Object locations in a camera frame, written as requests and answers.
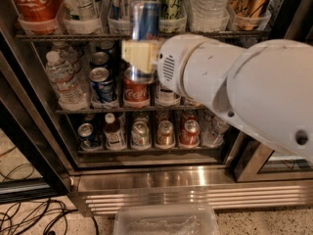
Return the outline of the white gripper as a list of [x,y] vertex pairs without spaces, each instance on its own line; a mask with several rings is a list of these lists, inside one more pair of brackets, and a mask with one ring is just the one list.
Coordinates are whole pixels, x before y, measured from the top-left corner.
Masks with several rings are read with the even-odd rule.
[[146,74],[157,69],[160,83],[180,96],[200,97],[209,92],[204,59],[209,57],[211,42],[195,34],[175,35],[163,44],[157,40],[123,40],[121,58]]

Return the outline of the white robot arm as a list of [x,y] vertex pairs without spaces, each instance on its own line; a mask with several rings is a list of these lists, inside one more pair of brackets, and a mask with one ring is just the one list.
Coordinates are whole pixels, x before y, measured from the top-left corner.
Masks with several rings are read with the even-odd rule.
[[121,57],[262,144],[313,161],[313,47],[286,39],[249,48],[196,34],[124,40]]

